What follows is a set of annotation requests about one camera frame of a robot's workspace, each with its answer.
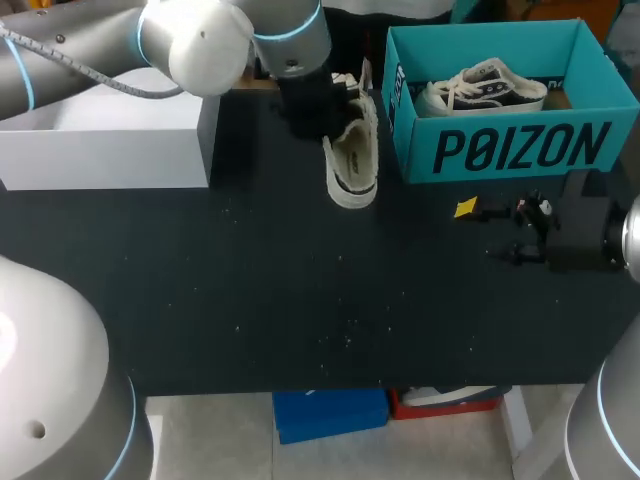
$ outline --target white sneaker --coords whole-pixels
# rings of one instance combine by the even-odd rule
[[[353,75],[333,74],[334,83],[345,82],[348,89],[358,88],[360,97],[350,105],[361,112],[344,133],[331,142],[322,139],[327,165],[327,190],[343,208],[364,208],[378,191],[378,116],[376,106]]]
[[[415,102],[420,117],[537,112],[547,87],[520,77],[499,58],[465,68],[450,80],[427,84]]]

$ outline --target black table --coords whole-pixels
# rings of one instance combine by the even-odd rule
[[[408,186],[382,135],[375,204],[343,210],[273,101],[225,96],[210,191],[0,197],[0,254],[78,289],[142,393],[584,382],[640,311],[624,274],[512,267],[484,252],[523,231],[452,221],[561,178]]]

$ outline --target cable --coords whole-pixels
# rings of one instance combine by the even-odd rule
[[[13,30],[9,30],[3,25],[0,25],[0,38],[4,38],[5,40],[13,42],[16,45],[19,45],[20,47],[35,53],[36,55],[57,63],[58,65],[62,65],[63,67],[74,70],[84,75],[85,77],[90,78],[94,82],[101,83],[103,85],[106,85],[107,87],[113,88],[114,90],[118,90],[134,97],[163,99],[175,97],[176,95],[179,95],[183,92],[182,88],[180,87],[166,90],[164,92],[150,92],[147,90],[142,90],[140,88],[131,87],[117,80],[114,80],[113,78],[108,77],[87,65],[76,62],[73,58],[65,55],[55,48],[44,45],[32,38],[14,32]]]

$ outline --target cardboard box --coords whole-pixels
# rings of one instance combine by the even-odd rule
[[[118,79],[174,88],[152,68]],[[208,188],[219,97],[146,100],[99,85],[0,122],[0,181],[13,190]]]
[[[317,390],[273,394],[280,443],[382,427],[389,417],[384,390]]]
[[[502,402],[502,397],[492,398],[480,402],[464,402],[450,407],[408,407],[400,402],[398,392],[389,390],[391,404],[391,418],[394,420],[413,420],[416,418],[443,417],[460,413],[486,412],[494,410]]]
[[[571,109],[418,118],[413,98],[428,81],[492,57],[564,90]],[[579,20],[391,28],[382,95],[409,183],[607,172],[639,109]]]
[[[615,19],[619,0],[507,0],[507,20],[569,20],[580,18],[600,43]]]

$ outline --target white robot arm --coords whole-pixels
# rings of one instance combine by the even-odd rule
[[[146,66],[194,95],[220,95],[242,74],[251,42],[292,125],[307,119],[307,136],[339,136],[347,90],[326,66],[331,40],[319,0],[82,0],[1,18],[0,120],[96,82],[146,98],[181,91],[113,80]]]

